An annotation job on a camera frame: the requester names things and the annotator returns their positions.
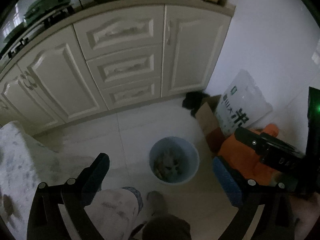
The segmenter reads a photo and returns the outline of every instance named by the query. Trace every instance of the pants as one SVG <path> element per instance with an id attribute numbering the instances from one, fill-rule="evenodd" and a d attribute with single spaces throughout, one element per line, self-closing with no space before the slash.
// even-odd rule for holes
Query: pants
<path id="1" fill-rule="evenodd" d="M 143 229 L 142 240 L 191 240 L 190 225 L 174 215 L 156 217 Z"/>

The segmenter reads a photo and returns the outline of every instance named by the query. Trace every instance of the person's hand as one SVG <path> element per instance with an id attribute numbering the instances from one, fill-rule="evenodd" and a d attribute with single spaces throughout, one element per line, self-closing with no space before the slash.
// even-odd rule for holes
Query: person's hand
<path id="1" fill-rule="evenodd" d="M 320 194 L 313 193 L 308 200 L 296 196 L 290 196 L 289 199 L 294 220 L 297 220 L 294 239 L 304 240 L 320 216 Z"/>

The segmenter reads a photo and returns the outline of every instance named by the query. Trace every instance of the metal screw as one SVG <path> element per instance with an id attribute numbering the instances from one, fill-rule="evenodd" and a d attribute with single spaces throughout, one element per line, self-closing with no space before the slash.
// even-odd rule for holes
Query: metal screw
<path id="1" fill-rule="evenodd" d="M 41 188 L 44 188 L 46 186 L 46 184 L 44 182 L 41 182 L 39 185 L 38 185 L 38 188 L 41 189 Z"/>
<path id="2" fill-rule="evenodd" d="M 255 185 L 256 185 L 256 182 L 255 182 L 253 179 L 249 179 L 249 180 L 248 180 L 248 184 L 249 184 L 250 186 L 255 186 Z"/>
<path id="3" fill-rule="evenodd" d="M 278 184 L 278 186 L 279 186 L 279 188 L 282 188 L 282 189 L 285 188 L 285 185 L 283 183 L 281 183 L 281 182 Z"/>
<path id="4" fill-rule="evenodd" d="M 76 182 L 76 179 L 75 179 L 75 178 L 70 178 L 70 179 L 67 180 L 67 184 L 68 184 L 68 185 L 72 185 L 72 184 L 74 184 L 75 182 Z"/>

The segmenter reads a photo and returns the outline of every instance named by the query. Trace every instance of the blue gripper pad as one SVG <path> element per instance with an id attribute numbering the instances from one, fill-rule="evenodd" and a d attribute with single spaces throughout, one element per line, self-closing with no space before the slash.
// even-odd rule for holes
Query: blue gripper pad
<path id="1" fill-rule="evenodd" d="M 229 172 L 231 168 L 227 166 L 227 162 L 221 156 L 215 157 L 212 161 L 213 172 L 227 194 L 231 205 L 239 208 L 243 205 L 244 195 L 238 183 Z"/>

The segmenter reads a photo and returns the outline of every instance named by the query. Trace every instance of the kitchen cabinet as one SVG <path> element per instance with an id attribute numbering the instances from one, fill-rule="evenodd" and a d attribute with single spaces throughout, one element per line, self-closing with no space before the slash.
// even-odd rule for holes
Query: kitchen cabinet
<path id="1" fill-rule="evenodd" d="M 109 109 L 132 105 L 160 97 L 161 78 L 140 80 L 102 89 L 101 94 Z"/>
<path id="2" fill-rule="evenodd" d="M 84 57 L 162 44 L 164 6 L 139 6 L 96 15 L 74 24 Z"/>
<path id="3" fill-rule="evenodd" d="M 65 122 L 107 110 L 73 26 L 33 47 L 18 66 L 39 97 Z"/>
<path id="4" fill-rule="evenodd" d="M 15 66 L 0 83 L 0 123 L 18 120 L 29 134 L 64 124 Z"/>
<path id="5" fill-rule="evenodd" d="M 99 89 L 161 77 L 162 45 L 122 50 L 87 61 Z"/>
<path id="6" fill-rule="evenodd" d="M 231 17 L 171 5 L 165 13 L 162 97 L 205 89 Z"/>

